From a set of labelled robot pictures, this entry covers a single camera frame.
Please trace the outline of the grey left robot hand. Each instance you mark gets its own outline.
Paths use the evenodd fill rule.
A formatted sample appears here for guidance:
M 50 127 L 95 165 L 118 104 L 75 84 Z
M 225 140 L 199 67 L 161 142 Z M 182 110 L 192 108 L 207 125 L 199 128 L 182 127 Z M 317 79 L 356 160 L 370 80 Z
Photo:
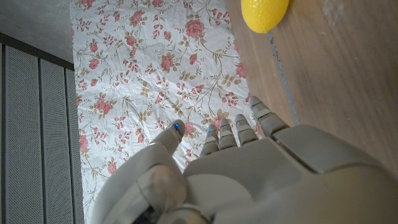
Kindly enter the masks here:
M 239 114 L 209 125 L 198 159 L 172 155 L 187 126 L 172 122 L 105 182 L 93 223 L 396 223 L 397 179 L 369 154 L 313 126 L 290 127 L 249 104 L 264 138 Z

